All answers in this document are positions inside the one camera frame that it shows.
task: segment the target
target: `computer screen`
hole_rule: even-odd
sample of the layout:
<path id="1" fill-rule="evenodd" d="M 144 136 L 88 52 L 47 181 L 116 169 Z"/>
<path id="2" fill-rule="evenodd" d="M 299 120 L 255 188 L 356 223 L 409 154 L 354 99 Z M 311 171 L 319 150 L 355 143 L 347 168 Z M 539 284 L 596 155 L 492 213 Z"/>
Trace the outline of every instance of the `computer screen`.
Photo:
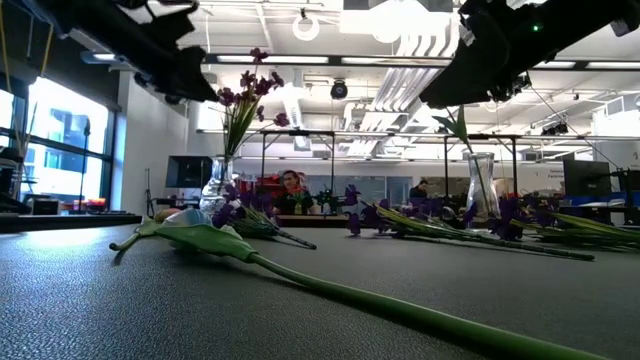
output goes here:
<path id="1" fill-rule="evenodd" d="M 202 189 L 211 177 L 212 165 L 207 156 L 169 156 L 166 187 Z"/>
<path id="2" fill-rule="evenodd" d="M 609 163 L 564 160 L 564 185 L 568 196 L 611 195 Z"/>

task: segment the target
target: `glass vase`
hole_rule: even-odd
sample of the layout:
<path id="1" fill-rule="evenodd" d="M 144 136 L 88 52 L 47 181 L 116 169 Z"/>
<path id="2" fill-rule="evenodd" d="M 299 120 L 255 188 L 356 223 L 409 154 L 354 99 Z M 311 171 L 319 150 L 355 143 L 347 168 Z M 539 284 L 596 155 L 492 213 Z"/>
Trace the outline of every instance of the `glass vase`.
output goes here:
<path id="1" fill-rule="evenodd" d="M 214 159 L 211 168 L 211 178 L 202 188 L 200 196 L 200 210 L 213 216 L 227 203 L 225 195 L 227 185 L 234 186 L 233 183 L 233 160 Z"/>
<path id="2" fill-rule="evenodd" d="M 476 204 L 476 221 L 486 221 L 490 214 L 500 214 L 498 195 L 493 186 L 493 157 L 493 153 L 469 155 L 471 183 L 467 195 L 467 210 Z"/>

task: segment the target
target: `person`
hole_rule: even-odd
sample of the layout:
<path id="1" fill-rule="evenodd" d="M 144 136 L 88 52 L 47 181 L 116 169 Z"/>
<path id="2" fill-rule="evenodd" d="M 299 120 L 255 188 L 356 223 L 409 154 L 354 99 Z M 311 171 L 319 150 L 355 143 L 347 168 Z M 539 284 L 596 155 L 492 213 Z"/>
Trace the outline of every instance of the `person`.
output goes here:
<path id="1" fill-rule="evenodd" d="M 411 188 L 409 191 L 409 198 L 426 198 L 427 197 L 427 185 L 429 183 L 427 180 L 420 180 L 420 184 L 418 186 Z"/>
<path id="2" fill-rule="evenodd" d="M 300 184 L 300 175 L 293 170 L 287 170 L 282 174 L 282 184 L 284 193 L 280 195 L 273 203 L 273 212 L 282 215 L 294 215 L 298 200 L 297 196 L 302 198 L 300 203 L 302 215 L 316 213 L 315 204 L 311 194 Z"/>

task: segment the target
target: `security camera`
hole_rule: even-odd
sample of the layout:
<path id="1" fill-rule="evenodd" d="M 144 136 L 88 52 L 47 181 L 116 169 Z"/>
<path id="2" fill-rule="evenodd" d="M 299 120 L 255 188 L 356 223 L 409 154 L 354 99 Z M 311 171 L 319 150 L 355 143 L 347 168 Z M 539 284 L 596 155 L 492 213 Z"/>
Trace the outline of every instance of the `security camera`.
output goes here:
<path id="1" fill-rule="evenodd" d="M 342 100 L 347 97 L 349 90 L 347 89 L 347 85 L 345 85 L 344 80 L 334 80 L 333 86 L 331 87 L 331 98 L 334 100 Z"/>

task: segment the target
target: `dark gray table surface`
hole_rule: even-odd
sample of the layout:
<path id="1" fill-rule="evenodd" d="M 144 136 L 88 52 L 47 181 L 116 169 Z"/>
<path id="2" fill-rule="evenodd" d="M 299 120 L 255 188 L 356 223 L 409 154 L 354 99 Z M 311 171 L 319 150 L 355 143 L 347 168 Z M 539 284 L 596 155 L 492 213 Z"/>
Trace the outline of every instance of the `dark gray table surface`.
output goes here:
<path id="1" fill-rule="evenodd" d="M 474 359 L 479 355 L 257 266 L 180 256 L 134 226 L 0 235 L 1 359 Z M 326 280 L 619 359 L 640 358 L 640 255 L 593 263 L 289 229 L 317 251 L 250 241 Z"/>

